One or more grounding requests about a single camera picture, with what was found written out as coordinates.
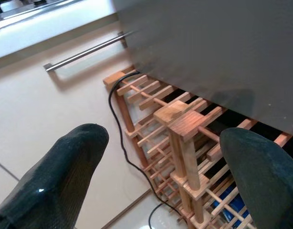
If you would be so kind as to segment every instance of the black wire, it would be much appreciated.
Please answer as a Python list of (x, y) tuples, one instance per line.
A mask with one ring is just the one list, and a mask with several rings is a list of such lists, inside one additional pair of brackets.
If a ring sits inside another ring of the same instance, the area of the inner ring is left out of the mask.
[(142, 175), (147, 179), (149, 185), (151, 186), (152, 191), (154, 192), (154, 195), (156, 196), (156, 198), (157, 198), (162, 204), (167, 205), (168, 207), (170, 207), (171, 209), (173, 209), (174, 211), (176, 211), (179, 215), (181, 215), (181, 214), (179, 213), (179, 211), (178, 211), (175, 207), (169, 205), (166, 201), (163, 201), (163, 200), (157, 195), (157, 193), (156, 193), (154, 187), (152, 186), (152, 183), (151, 183), (150, 179), (147, 177), (147, 175), (145, 174), (145, 172), (144, 172), (141, 168), (139, 168), (138, 166), (136, 166), (134, 163), (132, 163), (132, 162), (128, 159), (127, 151), (126, 151), (126, 149), (125, 149), (125, 147), (124, 147), (124, 144), (123, 144), (123, 134), (122, 134), (121, 125), (120, 125), (119, 119), (118, 119), (118, 117), (117, 117), (117, 115), (116, 115), (116, 113), (115, 113), (115, 111), (114, 111), (114, 109), (113, 109), (113, 106), (112, 106), (112, 95), (113, 95), (114, 91), (117, 89), (117, 87), (118, 87), (118, 85), (119, 85), (119, 83), (120, 83), (121, 81), (123, 81), (124, 79), (126, 79), (126, 78), (128, 78), (128, 77), (131, 77), (131, 76), (133, 76), (133, 75), (137, 75), (137, 74), (140, 74), (140, 72), (135, 71), (135, 72), (132, 72), (132, 73), (126, 74), (125, 76), (121, 77), (121, 78), (120, 78), (120, 79), (114, 84), (114, 86), (113, 86), (113, 88), (111, 89), (111, 91), (110, 91), (110, 93), (109, 93), (109, 96), (108, 96), (108, 104), (109, 104), (109, 108), (110, 108), (110, 110), (111, 110), (112, 113), (113, 113), (113, 116), (114, 116), (114, 118), (115, 118), (115, 120), (116, 120), (116, 122), (117, 122), (118, 129), (119, 129), (121, 148), (122, 148), (122, 150), (123, 150), (123, 152), (124, 152), (124, 156), (125, 156), (125, 158), (126, 158), (126, 162), (129, 163), (131, 166), (133, 166), (135, 169), (137, 169), (140, 173), (142, 173)]
[(160, 203), (156, 206), (156, 208), (154, 208), (150, 214), (150, 216), (148, 217), (148, 226), (152, 229), (152, 226), (151, 226), (151, 218), (152, 218), (152, 215), (154, 214), (154, 212), (160, 208), (160, 206), (162, 206), (164, 203)]

